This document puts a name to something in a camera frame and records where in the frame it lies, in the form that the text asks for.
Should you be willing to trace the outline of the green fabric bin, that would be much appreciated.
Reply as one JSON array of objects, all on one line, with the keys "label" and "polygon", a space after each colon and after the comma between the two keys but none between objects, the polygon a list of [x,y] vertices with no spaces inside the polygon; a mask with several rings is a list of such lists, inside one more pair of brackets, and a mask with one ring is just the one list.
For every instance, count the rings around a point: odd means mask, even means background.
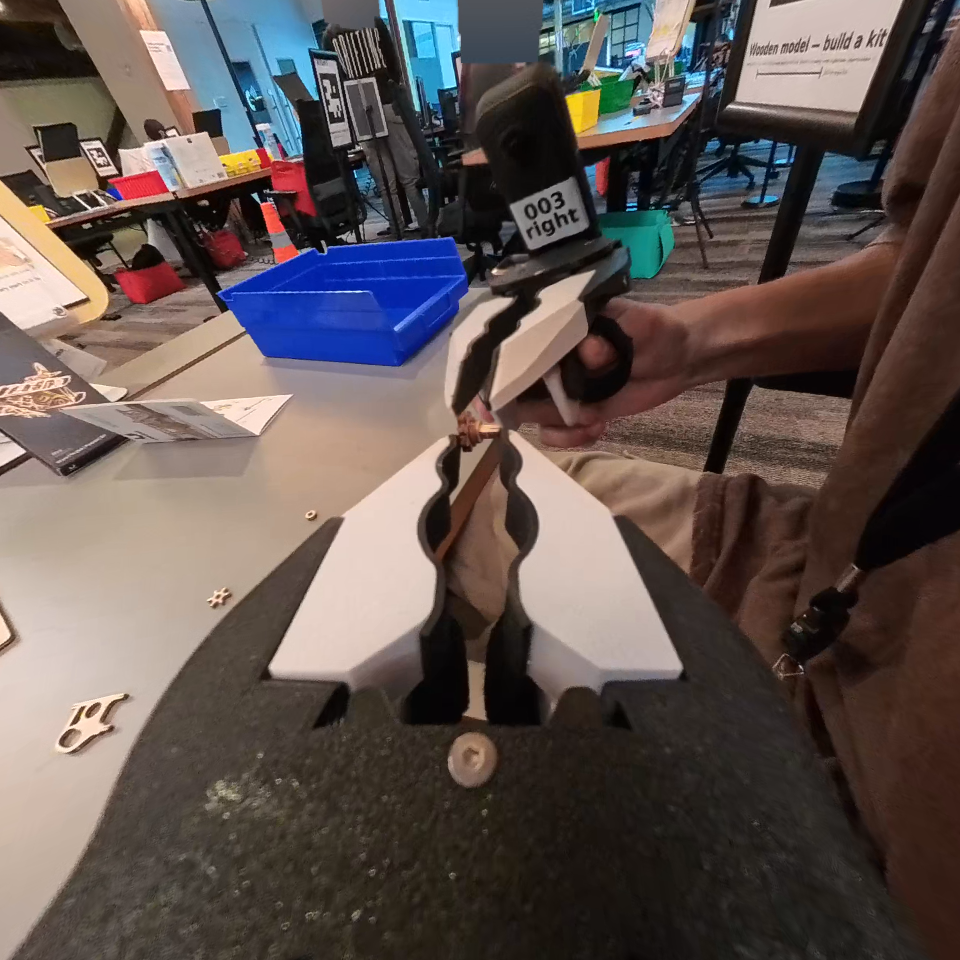
[{"label": "green fabric bin", "polygon": [[673,223],[665,209],[606,212],[598,216],[606,238],[620,241],[630,254],[630,277],[651,280],[675,248]]}]

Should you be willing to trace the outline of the wooden display board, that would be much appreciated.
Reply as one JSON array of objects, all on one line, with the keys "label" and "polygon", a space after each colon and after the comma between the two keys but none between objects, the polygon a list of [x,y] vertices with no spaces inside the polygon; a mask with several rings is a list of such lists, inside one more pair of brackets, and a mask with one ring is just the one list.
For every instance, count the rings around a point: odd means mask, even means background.
[{"label": "wooden display board", "polygon": [[6,186],[1,186],[1,311],[20,330],[49,340],[101,319],[106,286]]}]

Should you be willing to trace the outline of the person's right hand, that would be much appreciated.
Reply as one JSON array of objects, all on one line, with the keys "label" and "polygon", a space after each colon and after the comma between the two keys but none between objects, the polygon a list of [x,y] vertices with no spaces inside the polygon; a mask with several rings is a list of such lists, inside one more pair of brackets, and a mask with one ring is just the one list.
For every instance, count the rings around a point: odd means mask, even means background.
[{"label": "person's right hand", "polygon": [[564,423],[552,399],[519,403],[519,423],[536,426],[548,447],[584,448],[599,440],[610,422],[675,399],[692,384],[700,349],[694,330],[702,313],[694,301],[661,305],[612,299],[603,315],[615,321],[633,345],[626,385],[610,399],[582,404],[572,425]]}]

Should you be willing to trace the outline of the person's right forearm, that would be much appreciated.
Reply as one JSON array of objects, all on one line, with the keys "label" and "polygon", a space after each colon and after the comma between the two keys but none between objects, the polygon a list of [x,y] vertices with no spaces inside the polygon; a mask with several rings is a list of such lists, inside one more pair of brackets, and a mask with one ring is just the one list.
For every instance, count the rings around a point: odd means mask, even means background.
[{"label": "person's right forearm", "polygon": [[902,245],[684,302],[679,362],[686,387],[859,367]]}]

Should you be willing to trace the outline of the red bag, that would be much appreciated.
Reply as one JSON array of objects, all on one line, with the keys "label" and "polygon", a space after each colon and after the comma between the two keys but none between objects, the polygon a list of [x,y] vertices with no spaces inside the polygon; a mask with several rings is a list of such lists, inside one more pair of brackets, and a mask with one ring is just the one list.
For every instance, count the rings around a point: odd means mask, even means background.
[{"label": "red bag", "polygon": [[114,282],[135,305],[149,305],[186,290],[186,283],[167,262],[142,269],[116,270]]}]

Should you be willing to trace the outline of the grey desk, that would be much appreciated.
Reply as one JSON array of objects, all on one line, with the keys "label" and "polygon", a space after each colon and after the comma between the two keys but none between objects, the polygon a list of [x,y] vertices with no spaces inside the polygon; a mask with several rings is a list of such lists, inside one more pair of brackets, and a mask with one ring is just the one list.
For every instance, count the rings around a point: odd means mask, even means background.
[{"label": "grey desk", "polygon": [[[125,443],[68,478],[2,475],[1,955],[70,877],[162,693],[237,602],[314,528],[448,435],[461,310],[403,366],[266,358],[231,313],[108,373],[139,399],[290,394],[258,438]],[[232,598],[210,608],[207,598]],[[74,704],[126,692],[114,731],[74,754]]]}]

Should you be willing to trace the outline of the small brass screw with nut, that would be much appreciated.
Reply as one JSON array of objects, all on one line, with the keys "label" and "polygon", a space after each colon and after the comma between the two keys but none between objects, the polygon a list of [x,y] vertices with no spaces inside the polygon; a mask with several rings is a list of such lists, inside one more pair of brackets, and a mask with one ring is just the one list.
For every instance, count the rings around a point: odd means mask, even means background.
[{"label": "small brass screw with nut", "polygon": [[457,418],[456,442],[460,450],[470,452],[481,445],[499,439],[502,427],[496,422],[479,419],[471,411],[464,411]]}]

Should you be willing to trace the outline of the folded paper leaflet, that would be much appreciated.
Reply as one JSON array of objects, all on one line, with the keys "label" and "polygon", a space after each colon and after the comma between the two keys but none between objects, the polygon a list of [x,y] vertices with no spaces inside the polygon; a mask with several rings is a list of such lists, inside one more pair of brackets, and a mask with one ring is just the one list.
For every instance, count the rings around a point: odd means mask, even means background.
[{"label": "folded paper leaflet", "polygon": [[261,436],[291,399],[290,393],[215,401],[151,399],[82,405],[62,412],[138,443],[233,440]]}]

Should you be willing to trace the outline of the black booklet with gold print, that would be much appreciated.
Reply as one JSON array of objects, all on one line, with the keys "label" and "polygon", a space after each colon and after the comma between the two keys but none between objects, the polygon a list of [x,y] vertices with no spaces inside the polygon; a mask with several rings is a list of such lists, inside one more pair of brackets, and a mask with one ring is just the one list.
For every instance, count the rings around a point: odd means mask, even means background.
[{"label": "black booklet with gold print", "polygon": [[126,442],[67,414],[103,402],[100,391],[1,317],[1,431],[6,438],[54,474],[75,474]]}]

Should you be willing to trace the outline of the orange traffic cone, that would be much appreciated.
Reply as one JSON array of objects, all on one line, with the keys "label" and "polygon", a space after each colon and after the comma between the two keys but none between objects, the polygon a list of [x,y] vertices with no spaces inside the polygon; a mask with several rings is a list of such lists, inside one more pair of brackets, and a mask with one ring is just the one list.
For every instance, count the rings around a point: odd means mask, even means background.
[{"label": "orange traffic cone", "polygon": [[264,200],[259,206],[269,234],[274,263],[280,265],[298,256],[299,251],[284,226],[275,203],[272,200]]}]

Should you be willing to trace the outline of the wooden cutout piece with holes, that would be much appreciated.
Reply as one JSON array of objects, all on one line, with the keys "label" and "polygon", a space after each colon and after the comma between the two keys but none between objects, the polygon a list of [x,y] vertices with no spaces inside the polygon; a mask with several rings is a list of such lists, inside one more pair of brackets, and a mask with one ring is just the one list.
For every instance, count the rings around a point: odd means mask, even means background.
[{"label": "wooden cutout piece with holes", "polygon": [[115,729],[116,710],[130,697],[129,693],[122,692],[74,703],[66,724],[54,741],[54,750],[61,755],[74,755],[110,735]]}]

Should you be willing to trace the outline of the blue plastic bin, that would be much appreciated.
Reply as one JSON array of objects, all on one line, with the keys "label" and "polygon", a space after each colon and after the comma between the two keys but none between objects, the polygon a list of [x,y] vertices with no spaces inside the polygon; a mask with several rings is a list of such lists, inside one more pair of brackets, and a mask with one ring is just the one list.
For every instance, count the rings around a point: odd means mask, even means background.
[{"label": "blue plastic bin", "polygon": [[221,298],[266,357],[400,367],[452,322],[468,289],[444,237],[310,248]]}]

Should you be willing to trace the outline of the long wooden table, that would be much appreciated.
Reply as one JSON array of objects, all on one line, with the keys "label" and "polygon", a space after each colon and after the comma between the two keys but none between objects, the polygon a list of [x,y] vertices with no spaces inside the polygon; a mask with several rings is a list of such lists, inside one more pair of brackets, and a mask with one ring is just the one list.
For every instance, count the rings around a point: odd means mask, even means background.
[{"label": "long wooden table", "polygon": [[479,147],[464,156],[465,169],[484,167],[494,194],[522,229],[546,222],[548,212],[581,208],[596,228],[593,192],[585,167],[593,153],[605,154],[672,135],[699,101],[683,96],[681,105],[657,107],[637,117],[631,109],[614,116],[613,127],[576,136],[567,102],[553,78],[540,67],[487,90],[477,106]]}]

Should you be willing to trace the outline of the person's khaki pants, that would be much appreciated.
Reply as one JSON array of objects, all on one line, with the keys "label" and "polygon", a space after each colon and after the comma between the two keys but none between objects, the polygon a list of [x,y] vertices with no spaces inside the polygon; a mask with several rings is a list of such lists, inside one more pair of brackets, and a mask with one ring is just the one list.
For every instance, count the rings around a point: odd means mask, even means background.
[{"label": "person's khaki pants", "polygon": [[[629,519],[681,570],[690,572],[701,474],[682,466],[603,451],[547,451],[546,457],[607,510]],[[462,627],[467,656],[480,662],[501,616],[518,549],[506,531],[507,491],[496,472],[447,553],[446,606]]]}]

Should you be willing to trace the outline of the black floor lamp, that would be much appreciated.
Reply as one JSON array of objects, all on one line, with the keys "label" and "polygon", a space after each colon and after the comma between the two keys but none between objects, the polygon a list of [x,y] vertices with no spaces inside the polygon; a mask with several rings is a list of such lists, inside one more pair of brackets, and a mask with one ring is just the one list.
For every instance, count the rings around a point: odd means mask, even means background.
[{"label": "black floor lamp", "polygon": [[216,43],[217,49],[221,56],[221,60],[226,70],[226,73],[228,75],[228,78],[231,81],[231,84],[236,93],[236,96],[241,104],[241,108],[246,116],[247,125],[250,128],[254,143],[259,144],[260,141],[258,136],[256,119],[250,110],[249,103],[247,102],[246,96],[244,94],[244,90],[234,70],[233,62],[227,50],[226,43],[224,42],[221,31],[219,30],[219,27],[215,21],[212,10],[210,8],[210,2],[198,1],[198,4],[202,9],[203,15],[206,19],[206,22],[209,26],[209,29],[212,33],[213,39]]}]

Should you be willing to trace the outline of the black framed sign stand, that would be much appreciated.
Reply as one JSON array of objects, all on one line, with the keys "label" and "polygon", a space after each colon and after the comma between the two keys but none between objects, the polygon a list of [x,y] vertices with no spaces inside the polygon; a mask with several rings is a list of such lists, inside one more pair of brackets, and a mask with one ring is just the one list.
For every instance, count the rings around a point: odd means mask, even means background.
[{"label": "black framed sign stand", "polygon": [[717,121],[794,146],[759,283],[786,274],[826,153],[863,158],[903,102],[934,2],[743,2]]}]

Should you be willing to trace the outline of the black white tag sign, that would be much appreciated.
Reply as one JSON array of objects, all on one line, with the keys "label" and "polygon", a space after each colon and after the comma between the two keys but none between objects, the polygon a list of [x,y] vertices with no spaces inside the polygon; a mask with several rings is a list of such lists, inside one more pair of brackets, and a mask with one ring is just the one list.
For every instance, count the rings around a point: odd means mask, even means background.
[{"label": "black white tag sign", "polygon": [[310,50],[311,66],[318,90],[318,101],[334,149],[353,150],[354,133],[346,102],[343,73],[333,52]]}]

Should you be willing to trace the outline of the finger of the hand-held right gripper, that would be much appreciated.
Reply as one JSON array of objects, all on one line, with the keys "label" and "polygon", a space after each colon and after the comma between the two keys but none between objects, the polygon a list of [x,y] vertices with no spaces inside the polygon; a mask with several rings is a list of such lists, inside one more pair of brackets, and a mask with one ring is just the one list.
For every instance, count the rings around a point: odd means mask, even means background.
[{"label": "finger of the hand-held right gripper", "polygon": [[540,304],[540,294],[508,297],[485,293],[465,310],[447,352],[444,396],[452,414],[463,414],[478,395],[486,397],[487,383],[498,366],[500,344]]},{"label": "finger of the hand-held right gripper", "polygon": [[502,419],[521,394],[543,381],[565,426],[575,426],[580,404],[563,385],[560,365],[587,337],[582,294],[595,270],[582,270],[534,295],[534,305],[498,348],[486,407]]}]

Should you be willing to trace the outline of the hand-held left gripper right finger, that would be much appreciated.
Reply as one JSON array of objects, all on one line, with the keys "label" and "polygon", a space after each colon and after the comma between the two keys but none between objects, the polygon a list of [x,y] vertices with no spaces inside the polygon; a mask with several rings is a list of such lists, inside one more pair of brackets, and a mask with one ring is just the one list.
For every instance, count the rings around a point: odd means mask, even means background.
[{"label": "hand-held left gripper right finger", "polygon": [[673,682],[684,666],[614,516],[520,435],[501,441],[506,530],[517,551],[486,647],[495,725],[533,726],[570,690]]}]

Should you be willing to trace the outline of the black office chair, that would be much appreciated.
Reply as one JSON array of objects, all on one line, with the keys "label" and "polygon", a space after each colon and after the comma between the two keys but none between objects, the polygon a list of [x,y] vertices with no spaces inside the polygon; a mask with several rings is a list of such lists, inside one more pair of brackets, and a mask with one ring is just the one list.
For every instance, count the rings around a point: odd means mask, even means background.
[{"label": "black office chair", "polygon": [[306,196],[312,212],[298,215],[310,245],[345,245],[352,234],[362,243],[366,220],[363,198],[345,148],[335,148],[324,105],[317,100],[297,100]]}]

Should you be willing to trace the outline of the white paper notice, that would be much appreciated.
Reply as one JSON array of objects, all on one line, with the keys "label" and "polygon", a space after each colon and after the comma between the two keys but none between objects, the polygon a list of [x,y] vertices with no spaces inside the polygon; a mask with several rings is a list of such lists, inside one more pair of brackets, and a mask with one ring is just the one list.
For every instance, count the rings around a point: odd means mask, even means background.
[{"label": "white paper notice", "polygon": [[139,30],[139,34],[164,90],[171,92],[190,90],[184,68],[166,31]]}]

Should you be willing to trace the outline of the red plastic bin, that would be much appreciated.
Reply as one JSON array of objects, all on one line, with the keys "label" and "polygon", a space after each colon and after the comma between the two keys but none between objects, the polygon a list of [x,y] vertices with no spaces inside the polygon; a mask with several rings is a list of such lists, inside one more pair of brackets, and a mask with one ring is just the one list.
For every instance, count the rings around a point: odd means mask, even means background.
[{"label": "red plastic bin", "polygon": [[162,197],[170,193],[170,189],[157,170],[112,177],[108,180],[108,185],[109,192],[122,201]]}]

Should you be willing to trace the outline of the person's brown shirt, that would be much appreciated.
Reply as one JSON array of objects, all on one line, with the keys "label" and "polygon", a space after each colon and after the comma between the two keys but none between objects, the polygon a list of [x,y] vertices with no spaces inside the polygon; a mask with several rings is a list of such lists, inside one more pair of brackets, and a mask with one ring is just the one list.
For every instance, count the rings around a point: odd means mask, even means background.
[{"label": "person's brown shirt", "polygon": [[[750,474],[698,487],[691,577],[772,665],[782,631],[853,560],[869,512],[958,393],[958,30],[887,174],[898,258],[859,366],[846,434],[816,494]],[[889,888],[928,954],[959,954],[959,546],[871,574],[832,652],[786,695],[826,738]]]}]

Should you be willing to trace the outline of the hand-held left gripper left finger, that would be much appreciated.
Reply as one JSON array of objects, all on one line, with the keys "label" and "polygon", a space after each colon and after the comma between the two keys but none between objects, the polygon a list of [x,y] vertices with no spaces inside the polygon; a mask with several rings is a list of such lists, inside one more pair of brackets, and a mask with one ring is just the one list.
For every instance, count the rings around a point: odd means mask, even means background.
[{"label": "hand-held left gripper left finger", "polygon": [[412,724],[461,720],[469,668],[438,557],[461,452],[455,438],[437,440],[343,515],[270,661],[271,679],[379,690]]}]

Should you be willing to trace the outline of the thin wooden strip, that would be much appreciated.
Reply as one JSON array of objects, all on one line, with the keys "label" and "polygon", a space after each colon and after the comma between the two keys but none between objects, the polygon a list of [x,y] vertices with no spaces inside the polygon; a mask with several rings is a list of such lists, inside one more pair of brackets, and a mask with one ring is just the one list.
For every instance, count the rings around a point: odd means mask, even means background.
[{"label": "thin wooden strip", "polygon": [[486,443],[482,450],[462,452],[462,476],[450,500],[450,529],[435,551],[439,562],[447,558],[463,533],[478,499],[496,474],[500,459],[501,444],[497,440]]}]

